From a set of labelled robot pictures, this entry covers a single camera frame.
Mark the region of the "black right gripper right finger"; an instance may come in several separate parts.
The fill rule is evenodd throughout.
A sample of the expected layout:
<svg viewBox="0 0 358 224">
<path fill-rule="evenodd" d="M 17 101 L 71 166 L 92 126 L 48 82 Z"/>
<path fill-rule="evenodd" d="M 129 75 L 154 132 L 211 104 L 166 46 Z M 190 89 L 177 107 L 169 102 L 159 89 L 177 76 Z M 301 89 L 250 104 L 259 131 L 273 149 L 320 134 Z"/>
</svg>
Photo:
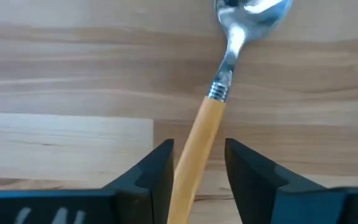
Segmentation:
<svg viewBox="0 0 358 224">
<path fill-rule="evenodd" d="M 224 157 L 242 224 L 358 224 L 358 187 L 324 187 L 233 138 Z"/>
</svg>

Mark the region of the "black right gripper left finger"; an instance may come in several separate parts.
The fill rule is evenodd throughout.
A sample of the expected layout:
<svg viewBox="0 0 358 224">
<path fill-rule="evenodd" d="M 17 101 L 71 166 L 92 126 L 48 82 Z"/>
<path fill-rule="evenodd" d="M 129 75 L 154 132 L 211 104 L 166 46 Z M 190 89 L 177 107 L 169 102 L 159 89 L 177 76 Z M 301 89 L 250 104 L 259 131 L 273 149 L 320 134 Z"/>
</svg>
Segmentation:
<svg viewBox="0 0 358 224">
<path fill-rule="evenodd" d="M 100 189 L 0 190 L 0 224 L 166 224 L 173 143 Z"/>
</svg>

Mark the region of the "spoon with yellow handle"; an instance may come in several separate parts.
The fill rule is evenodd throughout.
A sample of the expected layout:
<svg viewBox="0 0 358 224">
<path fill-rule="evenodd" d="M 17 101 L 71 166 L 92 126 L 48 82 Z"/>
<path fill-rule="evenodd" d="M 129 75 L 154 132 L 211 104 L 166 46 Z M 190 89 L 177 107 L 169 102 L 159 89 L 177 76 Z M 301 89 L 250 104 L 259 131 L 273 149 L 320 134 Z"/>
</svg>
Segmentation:
<svg viewBox="0 0 358 224">
<path fill-rule="evenodd" d="M 288 14 L 293 0 L 214 0 L 226 50 L 194 120 L 174 172 L 167 224 L 186 224 L 216 138 L 246 43 L 268 35 Z"/>
</svg>

